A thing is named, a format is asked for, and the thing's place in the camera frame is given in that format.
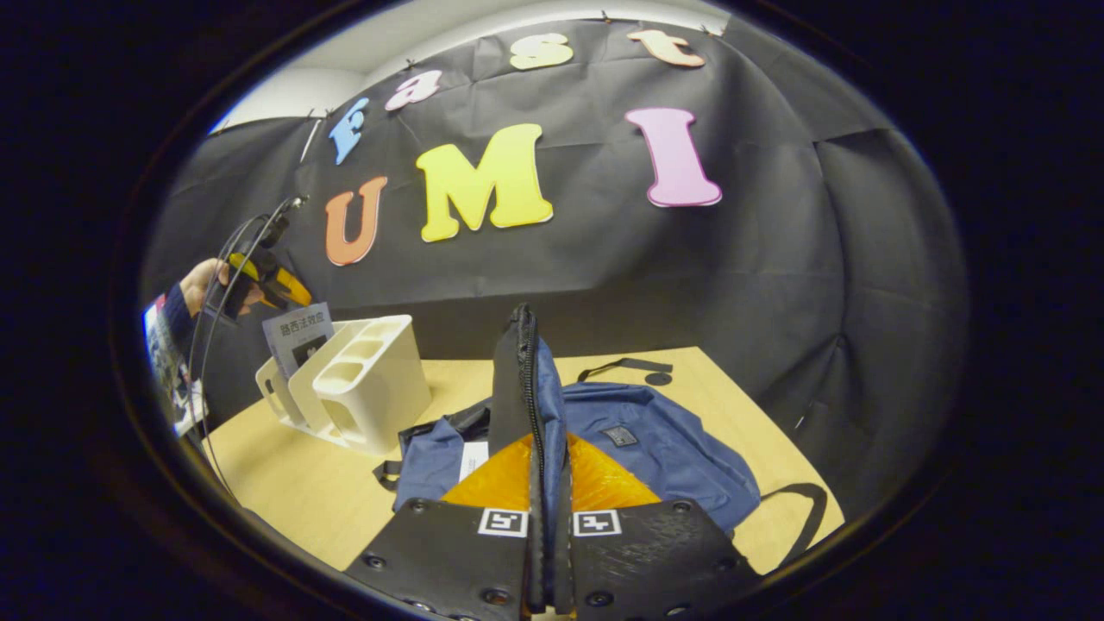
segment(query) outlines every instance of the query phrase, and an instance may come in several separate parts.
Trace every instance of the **screw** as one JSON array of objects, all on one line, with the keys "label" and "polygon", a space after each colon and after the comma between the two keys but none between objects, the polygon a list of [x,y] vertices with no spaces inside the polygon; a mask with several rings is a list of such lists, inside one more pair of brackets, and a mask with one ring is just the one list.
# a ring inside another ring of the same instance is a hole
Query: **screw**
[{"label": "screw", "polygon": [[593,593],[586,596],[586,606],[593,606],[594,608],[609,606],[613,602],[614,596],[605,591],[594,591]]},{"label": "screw", "polygon": [[487,589],[482,592],[482,599],[491,606],[506,606],[510,601],[510,593],[501,589]]}]

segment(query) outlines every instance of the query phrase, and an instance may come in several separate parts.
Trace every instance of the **table surface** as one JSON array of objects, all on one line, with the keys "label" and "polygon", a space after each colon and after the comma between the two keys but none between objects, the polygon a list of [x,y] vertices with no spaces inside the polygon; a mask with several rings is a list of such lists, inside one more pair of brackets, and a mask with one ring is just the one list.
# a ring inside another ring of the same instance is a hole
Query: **table surface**
[{"label": "table surface", "polygon": [[[555,362],[561,379],[571,383],[582,370],[623,356],[673,365],[673,381],[656,389],[698,414],[707,432],[740,453],[763,494],[790,483],[816,483],[828,490],[785,433],[697,347],[556,358]],[[433,402],[418,423],[490,394],[490,360],[423,360],[422,366]],[[644,383],[646,375],[613,368],[594,380]],[[381,457],[284,425],[264,399],[219,427],[211,441],[242,505],[338,570],[344,570],[393,515],[394,493],[372,476]],[[397,446],[386,459],[400,459]],[[797,538],[811,505],[794,494],[774,496],[736,527],[733,543],[756,571],[773,570]],[[828,509],[814,541],[842,524],[843,514],[829,490]]]}]

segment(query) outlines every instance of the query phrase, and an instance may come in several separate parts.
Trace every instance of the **black strap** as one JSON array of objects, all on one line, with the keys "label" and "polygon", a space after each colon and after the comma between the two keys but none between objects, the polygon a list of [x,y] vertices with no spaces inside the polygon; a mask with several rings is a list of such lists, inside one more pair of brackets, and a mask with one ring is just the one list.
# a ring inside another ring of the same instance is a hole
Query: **black strap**
[{"label": "black strap", "polygon": [[622,358],[620,360],[614,360],[608,365],[586,369],[585,371],[578,373],[578,379],[576,381],[586,381],[586,378],[592,375],[602,372],[606,369],[612,369],[614,367],[625,367],[626,369],[640,369],[641,371],[658,371],[664,373],[669,373],[675,369],[672,365],[664,365],[662,362],[651,362],[649,360],[638,360],[636,358]]},{"label": "black strap", "polygon": [[789,552],[786,557],[782,559],[778,566],[783,566],[790,560],[794,560],[802,555],[809,545],[813,543],[813,538],[816,537],[817,530],[820,530],[820,523],[824,522],[825,513],[828,511],[828,493],[825,492],[824,487],[820,487],[816,483],[792,483],[785,487],[775,490],[769,494],[766,494],[762,499],[767,499],[775,494],[798,494],[805,496],[806,498],[813,501],[813,508],[809,509],[809,517],[805,520],[805,526],[802,527],[802,531],[797,535],[797,540],[794,541],[794,546],[789,548]]},{"label": "black strap", "polygon": [[399,474],[403,471],[403,462],[394,462],[391,460],[383,460],[380,465],[375,466],[372,474],[375,475],[375,480],[380,482],[380,485],[388,492],[394,492],[399,487]]}]

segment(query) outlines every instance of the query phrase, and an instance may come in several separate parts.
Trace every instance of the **yellow letter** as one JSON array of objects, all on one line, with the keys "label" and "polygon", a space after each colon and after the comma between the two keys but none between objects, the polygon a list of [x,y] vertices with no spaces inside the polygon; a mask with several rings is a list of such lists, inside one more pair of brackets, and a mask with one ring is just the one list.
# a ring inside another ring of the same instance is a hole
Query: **yellow letter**
[{"label": "yellow letter", "polygon": [[510,45],[510,64],[518,69],[533,69],[563,64],[575,55],[574,50],[564,45],[567,38],[550,32],[517,40]]},{"label": "yellow letter", "polygon": [[448,213],[452,199],[471,231],[478,231],[493,190],[491,224],[503,229],[552,219],[552,203],[541,197],[534,147],[541,126],[532,123],[503,127],[490,137],[479,167],[473,168],[456,145],[442,145],[414,162],[425,171],[426,219],[422,239],[437,242],[456,236],[460,223]]},{"label": "yellow letter", "polygon": [[705,64],[705,59],[698,54],[683,54],[682,50],[678,49],[679,45],[687,45],[686,39],[668,36],[661,30],[641,30],[640,32],[629,33],[628,38],[633,41],[644,43],[649,54],[665,63],[682,66],[701,66]]}]

